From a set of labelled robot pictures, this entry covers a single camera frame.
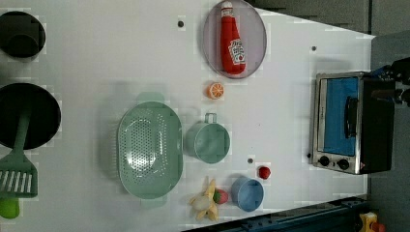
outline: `round tray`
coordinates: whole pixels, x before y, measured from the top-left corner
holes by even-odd
[[[208,14],[203,31],[203,51],[209,65],[219,74],[229,78],[245,78],[252,75],[265,57],[267,39],[262,18],[253,6],[242,0],[231,0],[239,35],[245,50],[247,66],[240,74],[229,74],[220,59],[220,7],[217,4]]]

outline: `blue bowl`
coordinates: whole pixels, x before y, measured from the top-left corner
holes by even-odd
[[[256,210],[263,200],[262,185],[251,178],[241,177],[235,181],[231,190],[232,201],[246,212]]]

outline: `red ketchup bottle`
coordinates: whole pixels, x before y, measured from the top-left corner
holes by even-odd
[[[229,74],[239,74],[244,71],[245,52],[236,27],[232,3],[225,1],[221,10],[220,57],[225,71]]]

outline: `bottle label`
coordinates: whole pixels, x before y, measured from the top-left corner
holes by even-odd
[[[222,9],[221,13],[222,13],[222,17],[225,17],[225,16],[231,16],[231,17],[233,17],[233,10],[232,10],[232,8]]]
[[[245,52],[241,39],[231,41],[228,48],[234,65],[245,64]]]

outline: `black pot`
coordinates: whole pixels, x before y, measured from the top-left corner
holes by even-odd
[[[0,16],[0,48],[17,58],[37,55],[45,44],[45,30],[32,15],[8,12]]]
[[[34,84],[16,83],[0,89],[0,143],[13,148],[20,112],[31,104],[30,124],[24,150],[34,149],[48,142],[58,131],[61,111],[58,102]]]

